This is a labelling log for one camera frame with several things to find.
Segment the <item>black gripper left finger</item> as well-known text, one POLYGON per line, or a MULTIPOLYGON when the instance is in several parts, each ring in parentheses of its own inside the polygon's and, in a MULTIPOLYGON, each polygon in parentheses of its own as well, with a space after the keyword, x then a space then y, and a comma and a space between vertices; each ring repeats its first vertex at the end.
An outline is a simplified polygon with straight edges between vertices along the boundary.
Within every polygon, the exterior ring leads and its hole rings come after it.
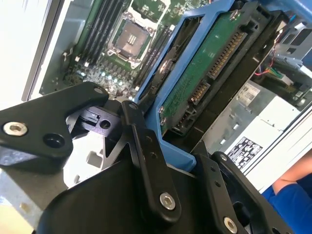
MULTIPOLYGON (((29 172, 54 174, 72 153, 66 118, 89 107, 103 105, 108 93, 84 82, 2 110, 0 164, 29 172)), ((120 104, 117 127, 130 148, 142 211, 153 221, 177 221, 181 205, 154 131, 148 129, 139 106, 120 104)))

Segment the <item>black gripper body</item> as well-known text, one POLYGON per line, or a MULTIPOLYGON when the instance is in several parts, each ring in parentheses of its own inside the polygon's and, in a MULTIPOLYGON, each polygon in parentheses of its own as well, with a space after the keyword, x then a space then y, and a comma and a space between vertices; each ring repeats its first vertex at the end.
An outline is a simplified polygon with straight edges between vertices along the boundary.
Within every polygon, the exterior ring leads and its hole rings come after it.
MULTIPOLYGON (((181 204, 172 224, 153 221, 142 211, 130 160, 124 159, 58 195, 43 212, 39 234, 204 234, 198 220, 196 176, 171 168, 181 204)), ((291 228, 271 207, 270 234, 290 234, 291 228)))

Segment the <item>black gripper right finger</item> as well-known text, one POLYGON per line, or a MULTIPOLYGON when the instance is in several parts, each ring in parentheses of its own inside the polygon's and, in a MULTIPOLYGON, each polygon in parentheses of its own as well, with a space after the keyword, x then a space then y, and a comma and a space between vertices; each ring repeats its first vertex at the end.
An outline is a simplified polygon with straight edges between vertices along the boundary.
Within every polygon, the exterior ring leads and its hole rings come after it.
POLYGON ((222 152, 207 152, 203 141, 192 151, 198 184, 198 220, 206 234, 269 234, 271 206, 222 152))

